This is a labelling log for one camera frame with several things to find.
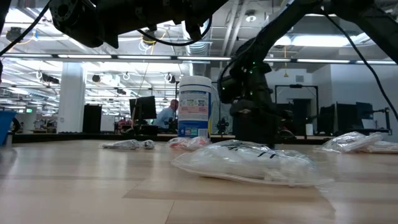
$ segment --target ceiling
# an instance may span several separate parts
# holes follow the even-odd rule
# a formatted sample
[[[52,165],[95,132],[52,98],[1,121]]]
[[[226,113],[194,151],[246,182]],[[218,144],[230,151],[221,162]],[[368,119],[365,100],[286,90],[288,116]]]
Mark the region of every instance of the ceiling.
[[[11,27],[21,27],[25,29],[41,11],[41,6],[45,1],[26,1],[30,7],[14,7],[6,17],[6,24],[0,37],[0,47],[5,47],[9,41],[6,39],[6,32]],[[27,54],[88,54],[88,55],[202,55],[202,56],[223,56],[233,55],[235,51],[245,41],[254,37],[262,27],[267,24],[279,10],[282,1],[248,1],[233,0],[228,1],[213,15],[213,24],[209,34],[196,47],[203,48],[200,53],[195,53],[189,47],[170,47],[162,44],[155,44],[153,47],[143,44],[140,33],[133,31],[119,36],[119,48],[114,49],[104,44],[101,47],[91,49],[79,42],[69,38],[59,32],[52,25],[52,17],[47,12],[44,19],[36,26],[34,32],[28,34],[24,40],[13,47],[8,53],[27,53]],[[398,0],[382,0],[377,4],[384,10],[395,13]],[[242,23],[239,23],[240,15],[247,11],[252,11],[256,17],[255,21],[248,22],[247,16],[242,16]],[[382,60],[387,58],[386,54],[370,40],[356,25],[341,20],[337,17],[333,19],[352,36],[353,40],[360,46],[364,56],[370,60]],[[226,33],[228,24],[232,22],[233,28],[228,39]],[[155,33],[158,38],[171,42],[185,42],[186,35],[183,33],[181,25],[174,25],[173,22],[165,22],[158,25]],[[223,45],[228,44],[223,52]],[[269,57],[275,58],[317,58],[317,59],[357,59],[348,41],[333,27],[333,24],[321,16],[306,16],[296,24],[290,32],[278,41],[280,46],[275,46],[269,53]],[[62,63],[55,60],[28,60],[23,58],[3,58],[4,73],[2,79],[11,85],[34,85],[47,86],[48,83],[40,81],[42,73],[51,75],[62,82]],[[164,91],[164,88],[175,88],[175,84],[166,81],[168,74],[172,74],[177,80],[182,75],[192,75],[192,70],[197,71],[199,64],[190,63],[137,63],[137,62],[83,62],[87,72],[87,91],[86,101],[91,103],[101,103],[107,113],[117,113],[120,111],[128,112],[127,99],[119,98],[119,101],[109,102],[106,97],[115,96],[148,96],[157,97],[157,109],[161,110],[168,105],[164,98],[172,98],[175,92],[172,90]],[[209,73],[210,67],[218,66],[218,63],[201,65],[204,70],[200,73]],[[284,63],[275,63],[274,69],[285,67]],[[309,72],[316,70],[319,65],[313,64],[288,64],[288,68],[304,68]],[[106,77],[106,82],[95,83],[92,81],[93,75]],[[116,90],[98,89],[99,86],[111,86],[114,83],[123,87],[140,88],[146,90],[127,91],[127,95],[119,95]],[[41,113],[56,113],[60,89],[57,85],[53,88],[20,88],[12,90],[3,88],[0,90],[0,107],[20,107],[28,105],[52,105],[41,106]]]

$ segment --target plastic canister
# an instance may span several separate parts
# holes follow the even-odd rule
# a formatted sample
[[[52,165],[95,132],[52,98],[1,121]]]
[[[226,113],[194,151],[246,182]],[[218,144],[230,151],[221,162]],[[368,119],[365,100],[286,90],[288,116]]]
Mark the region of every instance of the plastic canister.
[[[210,137],[211,80],[207,77],[183,77],[180,82],[178,136]]]

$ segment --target man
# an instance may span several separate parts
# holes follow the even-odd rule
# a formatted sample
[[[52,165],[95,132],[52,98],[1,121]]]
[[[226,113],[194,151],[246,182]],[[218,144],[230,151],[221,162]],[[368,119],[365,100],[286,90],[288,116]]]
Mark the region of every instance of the man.
[[[153,125],[156,125],[160,128],[168,129],[168,124],[164,124],[166,121],[169,121],[170,118],[174,119],[174,113],[178,109],[178,100],[172,100],[170,106],[166,109],[163,109],[157,116],[156,120],[154,120]]]

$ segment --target wooden table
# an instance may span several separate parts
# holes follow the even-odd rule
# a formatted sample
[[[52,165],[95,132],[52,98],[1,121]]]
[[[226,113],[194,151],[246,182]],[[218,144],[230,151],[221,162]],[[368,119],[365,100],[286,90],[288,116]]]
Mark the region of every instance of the wooden table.
[[[0,151],[1,223],[398,223],[398,157],[308,154],[335,178],[309,188],[198,177],[170,165],[181,151],[100,149],[101,141]]]

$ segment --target clear plastic bag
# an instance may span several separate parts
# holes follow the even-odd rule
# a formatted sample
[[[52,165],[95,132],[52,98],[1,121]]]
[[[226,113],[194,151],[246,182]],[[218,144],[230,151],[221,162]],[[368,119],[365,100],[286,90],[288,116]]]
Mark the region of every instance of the clear plastic bag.
[[[360,151],[368,153],[398,154],[398,143],[378,141],[367,148],[361,149]]]
[[[173,138],[167,142],[168,147],[172,149],[183,149],[195,151],[203,146],[210,144],[210,140],[205,137],[190,138]]]
[[[382,139],[383,137],[380,133],[366,136],[361,133],[352,132],[331,139],[322,146],[317,147],[317,149],[330,152],[358,152],[378,141],[381,141]]]
[[[115,143],[103,144],[104,149],[123,149],[123,150],[134,150],[139,148],[139,142],[137,140],[126,140],[118,141]]]
[[[296,151],[273,151],[265,145],[229,140],[184,153],[172,165],[206,177],[257,184],[310,186],[333,181]]]
[[[152,141],[152,140],[143,141],[143,142],[141,143],[141,145],[142,145],[142,147],[143,147],[144,149],[154,149],[154,148],[155,148],[155,142]]]

